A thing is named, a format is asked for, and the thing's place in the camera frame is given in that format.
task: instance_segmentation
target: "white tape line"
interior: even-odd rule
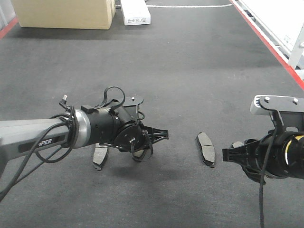
[[[227,4],[227,5],[218,5],[218,6],[160,6],[160,5],[147,5],[147,7],[151,8],[221,8],[221,7],[227,7],[227,6],[233,6],[233,4]]]

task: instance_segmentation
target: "screw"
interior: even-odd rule
[[[269,100],[270,100],[270,97],[269,97],[269,96],[266,96],[266,97],[264,98],[264,101],[265,101],[266,103],[268,103]]]
[[[133,141],[135,141],[134,137],[129,141],[129,143],[133,143]]]
[[[293,99],[293,103],[295,103],[296,105],[298,104],[298,102],[299,102],[299,99],[298,99],[298,98],[294,98],[294,99]]]

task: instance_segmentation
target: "robotic arm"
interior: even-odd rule
[[[270,178],[304,179],[304,99],[257,95],[250,111],[271,116],[275,129],[260,140],[248,139],[223,149],[223,161],[240,164],[245,174],[258,183],[263,165]]]
[[[152,145],[168,139],[168,131],[146,127],[141,120],[144,114],[139,111],[143,102],[141,97],[123,98],[107,101],[107,91],[100,105],[81,106],[74,109],[67,106],[67,96],[59,102],[65,113],[51,119],[0,121],[0,177],[9,160],[25,156],[25,159],[8,187],[0,193],[0,201],[9,189],[18,182],[22,170],[29,157],[35,153],[43,162],[54,163],[66,157],[73,148],[81,148],[95,143],[105,144],[131,152],[135,160],[141,161],[143,156],[136,157],[139,150],[153,153]],[[69,148],[60,158],[49,160],[43,158],[39,151],[61,145],[60,149]]]

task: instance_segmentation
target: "black cable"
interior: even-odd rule
[[[61,113],[61,114],[57,114],[57,115],[52,116],[51,119],[60,118],[60,117],[70,118],[70,115],[67,114],[67,113]]]
[[[117,88],[117,89],[119,89],[123,93],[123,101],[121,103],[119,103],[118,105],[115,105],[115,106],[111,107],[111,110],[115,110],[116,108],[119,108],[120,106],[122,106],[124,104],[124,102],[125,102],[124,91],[121,88],[119,88],[118,86],[110,86],[110,87],[107,87],[104,90],[104,100],[102,101],[101,104],[99,104],[98,106],[96,106],[95,109],[102,108],[103,106],[106,105],[106,103],[108,101],[108,96],[107,96],[108,90],[112,89],[112,88]]]
[[[24,170],[26,164],[29,161],[29,158],[31,157],[31,155],[34,153],[34,150],[36,149],[38,143],[47,135],[47,133],[49,133],[52,129],[56,128],[56,127],[61,127],[66,125],[65,122],[62,123],[57,123],[53,126],[50,126],[49,128],[47,128],[42,135],[39,137],[39,139],[34,143],[34,145],[32,146],[32,148],[30,149],[28,155],[26,155],[26,157],[24,158],[24,160],[22,161],[21,165],[19,166],[16,174],[14,175],[14,177],[11,179],[11,181],[9,182],[9,184],[7,185],[7,187],[0,192],[0,202],[3,200],[3,198],[8,194],[9,190],[15,185],[18,177],[21,175],[22,171]]]
[[[138,162],[143,162],[143,161],[146,162],[146,161],[150,160],[151,157],[152,157],[152,155],[153,155],[153,145],[152,145],[152,142],[151,142],[151,140],[150,140],[149,134],[148,134],[148,132],[147,132],[146,130],[143,131],[143,134],[144,134],[144,136],[146,137],[146,139],[147,139],[147,141],[148,141],[148,144],[149,144],[150,157],[147,158],[146,160],[143,160],[143,158],[145,157],[145,155],[146,155],[146,153],[147,153],[147,150],[144,149],[144,150],[143,150],[143,153],[142,153],[141,156],[140,156],[141,159],[138,159],[136,156],[134,156],[134,145],[132,144],[132,145],[131,145],[132,158],[133,158],[133,160],[138,161]]]
[[[49,158],[46,158],[46,159],[45,159],[44,157],[41,156],[41,154],[39,153],[39,151],[36,151],[35,154],[37,155],[37,157],[38,157],[43,163],[56,163],[56,162],[61,161],[62,159],[64,159],[65,157],[67,157],[67,156],[71,153],[73,147],[75,146],[75,143],[76,143],[77,138],[78,138],[78,128],[79,128],[79,126],[78,126],[78,121],[77,121],[77,118],[76,118],[76,113],[75,113],[74,107],[71,106],[70,115],[68,115],[68,114],[63,114],[63,116],[69,117],[69,120],[72,120],[72,121],[73,121],[73,133],[72,133],[73,142],[71,143],[69,149],[68,149],[63,155],[61,155],[59,158],[53,159],[53,160],[50,160]]]
[[[53,157],[58,151],[60,151],[63,147],[60,146],[57,150],[55,150],[54,152],[52,152],[46,159],[49,159],[51,157]],[[24,174],[22,177],[20,177],[16,183],[14,184],[14,186],[16,184],[18,184],[20,181],[22,181],[24,178],[26,178],[27,176],[29,176],[33,171],[35,171],[36,169],[38,169],[41,165],[43,165],[45,162],[40,162],[37,166],[35,166],[31,171],[29,171],[27,174]]]
[[[138,118],[137,120],[143,120],[146,116],[144,115],[144,113],[142,113],[141,111],[138,111],[139,114],[142,115],[141,118]]]
[[[263,209],[264,176],[265,176],[265,172],[266,172],[266,166],[267,166],[267,163],[268,163],[268,157],[270,155],[271,147],[274,143],[274,140],[276,138],[275,136],[276,136],[276,133],[277,133],[276,121],[273,118],[273,113],[271,113],[271,120],[274,123],[275,130],[274,130],[274,132],[271,136],[269,145],[268,145],[267,150],[266,150],[264,163],[263,163],[263,167],[262,167],[262,170],[261,170],[261,179],[260,179],[260,188],[259,188],[259,208],[260,208],[260,225],[261,225],[261,228],[264,228],[264,209]]]

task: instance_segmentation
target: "white box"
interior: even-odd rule
[[[120,0],[124,25],[151,24],[151,15],[144,0]]]

